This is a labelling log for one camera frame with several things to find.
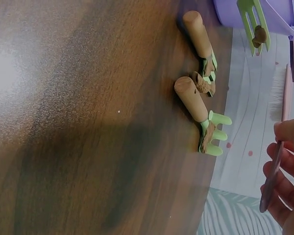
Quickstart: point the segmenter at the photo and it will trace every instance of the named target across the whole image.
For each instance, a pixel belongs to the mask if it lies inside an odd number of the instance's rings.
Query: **wooden handle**
[[[180,77],[174,84],[174,90],[182,100],[187,110],[197,122],[208,119],[208,110],[190,77]]]
[[[197,11],[188,11],[183,16],[185,24],[192,42],[201,58],[208,58],[212,54],[211,44],[202,18]]]

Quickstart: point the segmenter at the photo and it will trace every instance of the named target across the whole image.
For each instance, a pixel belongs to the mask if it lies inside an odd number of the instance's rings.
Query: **purple bucket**
[[[244,28],[237,0],[214,0],[222,25]],[[294,37],[294,0],[260,0],[269,32]]]

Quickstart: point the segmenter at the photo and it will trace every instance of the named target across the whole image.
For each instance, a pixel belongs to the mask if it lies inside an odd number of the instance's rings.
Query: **patterned cloth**
[[[210,188],[198,235],[280,235],[281,227],[259,212],[259,199]]]

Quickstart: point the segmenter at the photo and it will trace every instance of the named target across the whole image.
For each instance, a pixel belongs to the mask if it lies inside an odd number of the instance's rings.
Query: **wood grain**
[[[174,81],[198,10],[224,111],[232,31],[212,0],[0,0],[0,235],[193,235],[215,158]]]

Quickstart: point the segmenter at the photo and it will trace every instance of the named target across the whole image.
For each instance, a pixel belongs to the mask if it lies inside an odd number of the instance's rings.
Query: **human hand holding brush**
[[[294,119],[275,124],[274,133],[277,141],[284,141],[280,167],[294,177]],[[271,143],[267,148],[267,153],[272,159],[274,158],[276,145],[276,143]],[[271,165],[272,162],[270,161],[265,163],[263,167],[266,177],[270,173]],[[268,211],[283,228],[284,235],[294,235],[294,185],[281,170],[277,173]]]

